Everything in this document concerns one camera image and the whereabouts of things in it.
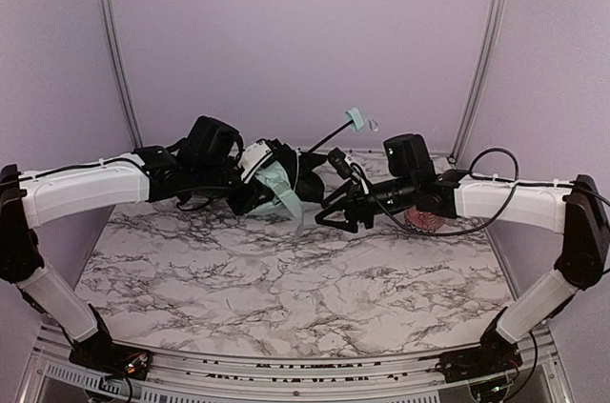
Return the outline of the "mint green folding umbrella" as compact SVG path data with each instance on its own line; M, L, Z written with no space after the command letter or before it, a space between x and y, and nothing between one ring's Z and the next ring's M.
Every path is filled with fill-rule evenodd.
M274 155L249 183L259 181L267 188L267 202L248 212L248 215L267 216L286 212L295 220L295 238L300 238L305 223L304 205L321 202L325 192L324 181L315 173L315 169L325 164L328 158L318 150L348 129L378 132L379 125L375 119L365 117L359 108L351 107L345 111L345 122L341 126L306 151L266 139L271 142Z

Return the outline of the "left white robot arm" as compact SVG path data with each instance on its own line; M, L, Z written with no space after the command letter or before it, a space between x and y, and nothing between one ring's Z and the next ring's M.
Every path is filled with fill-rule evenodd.
M143 380L151 352L112 339L101 314L42 256L36 228L119 204L171 198L186 203L196 193L227 198L271 153L266 143L246 146L235 128L201 116L187 137L169 147L141 147L46 171L7 165L1 170L1 278L60 326L71 345L71 362Z

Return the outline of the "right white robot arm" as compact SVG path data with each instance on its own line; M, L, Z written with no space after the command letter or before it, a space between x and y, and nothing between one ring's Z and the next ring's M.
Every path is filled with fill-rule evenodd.
M503 221L562 235L552 269L492 320L477 346L443 353L437 370L452 383L520 366L519 341L605 275L608 200L583 174L562 182L485 176L472 169L438 173L419 134L395 136L383 148L392 177L376 184L342 150L328 153L345 182L323 200L317 224L357 232L372 228L379 214L395 218L414 208L439 218L476 218L482 228Z

